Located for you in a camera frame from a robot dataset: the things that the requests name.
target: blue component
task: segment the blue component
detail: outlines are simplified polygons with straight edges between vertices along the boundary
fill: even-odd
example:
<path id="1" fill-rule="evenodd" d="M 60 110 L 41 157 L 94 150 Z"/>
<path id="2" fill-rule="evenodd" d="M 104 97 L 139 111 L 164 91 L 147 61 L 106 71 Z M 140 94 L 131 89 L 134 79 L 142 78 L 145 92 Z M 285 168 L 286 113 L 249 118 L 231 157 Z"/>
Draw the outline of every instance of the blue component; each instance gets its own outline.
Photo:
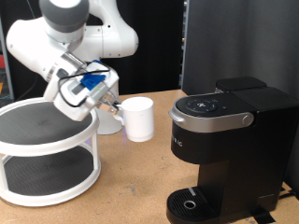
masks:
<path id="1" fill-rule="evenodd" d="M 83 86 L 85 86 L 90 91 L 100 82 L 102 82 L 106 76 L 104 75 L 93 75 L 93 74 L 86 74 L 83 79 L 80 81 Z"/>
<path id="2" fill-rule="evenodd" d="M 102 62 L 98 60 L 93 60 L 93 63 L 102 63 Z"/>

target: black background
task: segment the black background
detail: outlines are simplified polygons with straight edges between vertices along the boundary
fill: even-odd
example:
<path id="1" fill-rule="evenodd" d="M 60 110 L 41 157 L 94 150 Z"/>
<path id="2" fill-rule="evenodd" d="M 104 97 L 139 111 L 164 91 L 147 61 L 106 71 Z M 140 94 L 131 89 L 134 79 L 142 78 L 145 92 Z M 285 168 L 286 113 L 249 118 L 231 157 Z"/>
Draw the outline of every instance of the black background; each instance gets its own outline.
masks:
<path id="1" fill-rule="evenodd" d="M 29 0 L 36 18 L 41 17 L 38 0 Z M 135 29 L 139 47 L 135 55 L 121 59 L 103 60 L 120 77 L 120 94 L 167 91 L 178 89 L 181 60 L 183 0 L 119 0 L 123 19 Z M 1 0 L 0 13 L 4 35 L 16 20 L 31 20 L 33 15 L 26 0 Z M 91 16 L 90 25 L 101 25 Z M 35 82 L 36 73 L 30 71 L 8 53 L 15 99 Z M 37 76 L 37 83 L 25 97 L 42 96 L 47 82 Z"/>

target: white mug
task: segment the white mug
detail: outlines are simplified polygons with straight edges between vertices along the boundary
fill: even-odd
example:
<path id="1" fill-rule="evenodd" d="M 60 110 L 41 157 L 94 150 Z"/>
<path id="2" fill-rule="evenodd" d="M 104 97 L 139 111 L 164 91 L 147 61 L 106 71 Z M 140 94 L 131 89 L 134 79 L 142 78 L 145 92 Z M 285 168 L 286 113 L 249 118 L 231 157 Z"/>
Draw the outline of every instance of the white mug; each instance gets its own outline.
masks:
<path id="1" fill-rule="evenodd" d="M 127 137 L 133 142 L 145 142 L 154 135 L 153 102 L 148 97 L 129 98 L 117 105 L 124 118 L 115 115 L 125 127 Z"/>

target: drip tray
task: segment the drip tray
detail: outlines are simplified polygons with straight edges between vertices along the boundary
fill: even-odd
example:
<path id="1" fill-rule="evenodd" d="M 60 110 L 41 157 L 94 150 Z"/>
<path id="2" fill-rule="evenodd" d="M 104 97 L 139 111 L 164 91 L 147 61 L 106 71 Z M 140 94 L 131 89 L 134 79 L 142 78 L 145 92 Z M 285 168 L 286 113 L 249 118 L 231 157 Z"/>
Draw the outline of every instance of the drip tray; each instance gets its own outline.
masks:
<path id="1" fill-rule="evenodd" d="M 46 196 L 83 182 L 93 172 L 93 155 L 85 147 L 40 157 L 12 157 L 5 163 L 8 189 L 26 196 Z"/>
<path id="2" fill-rule="evenodd" d="M 167 217 L 172 224 L 218 223 L 219 217 L 199 188 L 181 189 L 167 200 Z"/>

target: coffee maker control panel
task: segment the coffee maker control panel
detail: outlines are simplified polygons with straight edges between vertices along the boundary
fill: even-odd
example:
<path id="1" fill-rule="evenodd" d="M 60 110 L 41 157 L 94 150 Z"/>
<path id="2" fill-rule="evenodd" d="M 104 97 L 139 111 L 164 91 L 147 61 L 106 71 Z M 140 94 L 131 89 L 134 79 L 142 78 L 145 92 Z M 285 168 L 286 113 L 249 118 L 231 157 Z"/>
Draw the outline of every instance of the coffee maker control panel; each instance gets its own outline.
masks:
<path id="1" fill-rule="evenodd" d="M 186 115 L 203 118 L 256 111 L 230 92 L 183 97 L 176 102 L 176 108 Z"/>
<path id="2" fill-rule="evenodd" d="M 188 109 L 199 113 L 211 112 L 217 109 L 217 105 L 215 103 L 200 99 L 190 100 L 186 103 L 186 106 Z"/>

